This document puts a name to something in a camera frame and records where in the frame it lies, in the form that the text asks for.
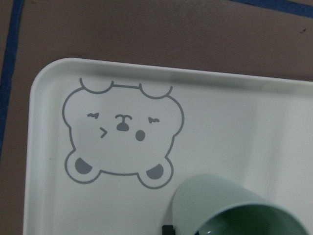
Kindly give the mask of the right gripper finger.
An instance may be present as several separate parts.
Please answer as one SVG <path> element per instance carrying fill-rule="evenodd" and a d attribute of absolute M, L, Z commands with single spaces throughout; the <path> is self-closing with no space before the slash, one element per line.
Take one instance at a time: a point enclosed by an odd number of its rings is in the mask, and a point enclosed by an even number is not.
<path fill-rule="evenodd" d="M 174 235 L 173 225 L 163 225 L 161 228 L 162 235 Z"/>

